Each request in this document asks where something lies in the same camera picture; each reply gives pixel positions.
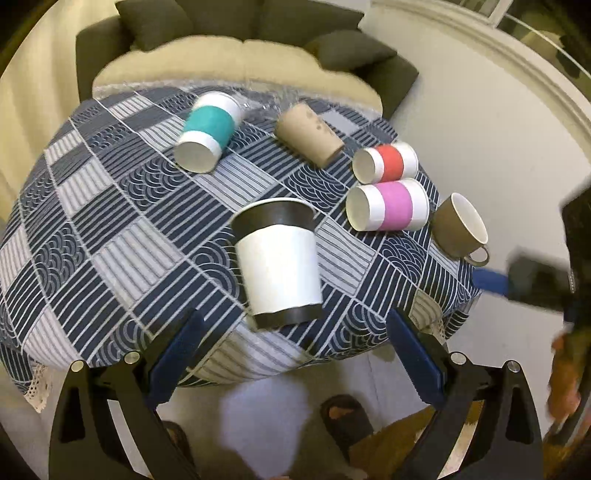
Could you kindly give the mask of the orange fleece sleeve forearm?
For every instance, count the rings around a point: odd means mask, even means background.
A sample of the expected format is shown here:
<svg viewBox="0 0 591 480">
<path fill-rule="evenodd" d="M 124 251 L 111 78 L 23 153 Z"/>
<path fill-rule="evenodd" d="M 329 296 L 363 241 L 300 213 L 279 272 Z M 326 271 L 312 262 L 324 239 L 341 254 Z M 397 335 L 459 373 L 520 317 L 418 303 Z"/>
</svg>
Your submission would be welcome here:
<svg viewBox="0 0 591 480">
<path fill-rule="evenodd" d="M 547 412 L 554 423 L 564 424 L 573 417 L 582 402 L 579 392 L 581 368 L 566 353 L 566 340 L 570 332 L 561 331 L 553 340 L 553 361 L 548 382 Z"/>
</svg>

